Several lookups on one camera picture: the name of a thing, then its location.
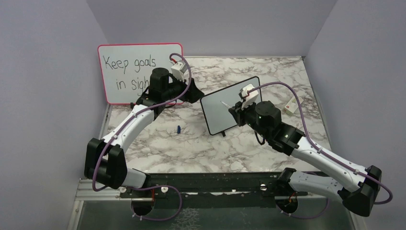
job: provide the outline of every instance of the small whiteboard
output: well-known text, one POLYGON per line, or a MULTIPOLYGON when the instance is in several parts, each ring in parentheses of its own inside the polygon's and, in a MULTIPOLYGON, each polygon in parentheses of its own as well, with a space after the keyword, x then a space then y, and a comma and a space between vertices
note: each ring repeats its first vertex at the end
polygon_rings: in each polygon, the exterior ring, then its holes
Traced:
MULTIPOLYGON (((259 78, 252 77, 240 81, 234 85, 206 94, 200 99, 200 105, 202 106, 203 115, 206 119, 210 135, 216 135, 237 125, 233 116, 228 111, 228 108, 221 102, 224 102, 231 107, 235 106, 237 102, 241 101, 241 98, 238 95, 240 90, 249 84, 258 87, 260 85, 259 78)), ((258 104, 261 101, 262 94, 261 90, 259 90, 259 97, 257 97, 255 102, 258 104)))
POLYGON ((183 47, 179 43, 100 45, 98 52, 107 102, 130 104, 149 86, 152 70, 170 71, 169 55, 183 55, 183 47))

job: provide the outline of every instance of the screw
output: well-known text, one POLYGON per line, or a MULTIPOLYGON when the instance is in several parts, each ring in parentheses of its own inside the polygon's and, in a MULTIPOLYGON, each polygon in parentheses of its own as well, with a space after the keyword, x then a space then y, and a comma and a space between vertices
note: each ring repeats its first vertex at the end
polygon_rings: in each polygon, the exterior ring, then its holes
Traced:
POLYGON ((267 187, 266 187, 265 184, 261 184, 261 187, 259 187, 259 189, 262 190, 262 191, 266 191, 267 187))
POLYGON ((127 191, 127 188, 126 187, 120 187, 119 190, 120 190, 120 193, 125 193, 127 191))
POLYGON ((168 187, 161 187, 161 192, 166 193, 168 191, 168 187))

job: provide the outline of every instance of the white box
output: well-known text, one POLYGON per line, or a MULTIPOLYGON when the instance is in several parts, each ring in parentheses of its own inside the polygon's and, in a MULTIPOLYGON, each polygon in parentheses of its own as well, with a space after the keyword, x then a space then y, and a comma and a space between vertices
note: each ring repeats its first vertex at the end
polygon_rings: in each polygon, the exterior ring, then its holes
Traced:
MULTIPOLYGON (((299 103, 302 104, 303 99, 301 97, 298 97, 298 98, 299 98, 299 103)), ((299 106, 297 105, 296 99, 295 99, 295 97, 292 97, 289 100, 289 102, 285 105, 285 107, 283 108, 283 111, 287 115, 292 116, 297 108, 299 108, 299 106)))

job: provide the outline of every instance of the small white box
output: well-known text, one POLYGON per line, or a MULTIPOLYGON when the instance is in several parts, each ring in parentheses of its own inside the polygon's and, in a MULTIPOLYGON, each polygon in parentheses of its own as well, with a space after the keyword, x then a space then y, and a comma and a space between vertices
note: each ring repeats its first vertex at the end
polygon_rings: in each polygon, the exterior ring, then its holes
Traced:
MULTIPOLYGON (((302 104, 303 99, 301 97, 298 97, 298 98, 299 98, 299 103, 302 104)), ((285 107, 283 108, 283 111, 287 115, 292 116, 298 107, 299 106, 297 105, 295 97, 292 97, 289 100, 289 102, 285 105, 285 107)))
POLYGON ((185 72, 188 70, 187 66, 183 61, 176 62, 176 64, 173 65, 170 69, 172 70, 173 76, 180 81, 183 81, 183 76, 185 72))

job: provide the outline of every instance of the glass panel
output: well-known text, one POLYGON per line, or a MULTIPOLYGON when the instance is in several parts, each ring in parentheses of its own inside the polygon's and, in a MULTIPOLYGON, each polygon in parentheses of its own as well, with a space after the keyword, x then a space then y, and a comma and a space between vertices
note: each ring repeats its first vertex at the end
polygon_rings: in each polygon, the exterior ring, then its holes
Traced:
MULTIPOLYGON (((317 214, 325 199, 299 199, 296 215, 317 214)), ((149 217, 164 218, 174 209, 155 209, 149 217)), ((132 218, 128 201, 86 201, 80 217, 80 230, 337 230, 355 229, 349 212, 340 202, 331 202, 324 215, 301 220, 287 217, 276 208, 186 208, 174 219, 155 222, 132 218)))

